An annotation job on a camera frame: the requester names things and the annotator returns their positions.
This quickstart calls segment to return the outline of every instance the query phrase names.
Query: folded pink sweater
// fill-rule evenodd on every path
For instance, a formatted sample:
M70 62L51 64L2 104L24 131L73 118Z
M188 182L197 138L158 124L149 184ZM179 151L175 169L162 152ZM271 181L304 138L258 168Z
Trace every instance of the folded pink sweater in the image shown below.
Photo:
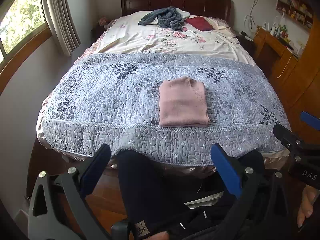
M165 80L160 86L160 125L166 127L209 125L205 89L189 77Z

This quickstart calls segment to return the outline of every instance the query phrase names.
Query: green tree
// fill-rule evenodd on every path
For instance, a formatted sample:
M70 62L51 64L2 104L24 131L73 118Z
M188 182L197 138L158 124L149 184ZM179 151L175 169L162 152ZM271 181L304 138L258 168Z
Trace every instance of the green tree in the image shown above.
M0 24L0 38L5 52L9 53L43 23L40 0L15 0Z

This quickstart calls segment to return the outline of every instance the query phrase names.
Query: wooden bed frame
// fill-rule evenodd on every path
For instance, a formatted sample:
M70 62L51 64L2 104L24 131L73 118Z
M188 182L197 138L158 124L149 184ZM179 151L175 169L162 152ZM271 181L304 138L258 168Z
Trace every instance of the wooden bed frame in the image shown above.
M174 6L191 15L220 18L229 22L231 0L121 0L122 15Z

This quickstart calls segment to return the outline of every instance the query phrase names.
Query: gray curtain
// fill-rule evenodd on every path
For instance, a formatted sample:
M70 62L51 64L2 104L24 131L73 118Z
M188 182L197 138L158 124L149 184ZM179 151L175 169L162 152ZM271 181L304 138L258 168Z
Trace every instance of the gray curtain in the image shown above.
M71 56L81 41L73 24L67 0L41 0L45 19L55 41L66 56Z

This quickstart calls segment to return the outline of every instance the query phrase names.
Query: metal screw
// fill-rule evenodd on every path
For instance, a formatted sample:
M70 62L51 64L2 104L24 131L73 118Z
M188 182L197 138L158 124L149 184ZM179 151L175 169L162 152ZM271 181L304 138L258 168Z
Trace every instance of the metal screw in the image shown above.
M40 178L43 178L45 175L46 175L45 171L41 171L41 172L39 173L39 177L40 177Z
M248 173L248 174L252 174L252 173L253 173L253 168L251 168L251 167L246 167L246 168L244 169L244 171L245 171L246 173Z
M73 174L73 173L75 173L76 172L76 168L75 167L70 167L69 169L68 169L68 173L69 174Z
M276 172L276 177L279 178L279 179L282 178L282 173L279 172L279 171L277 171L277 172Z

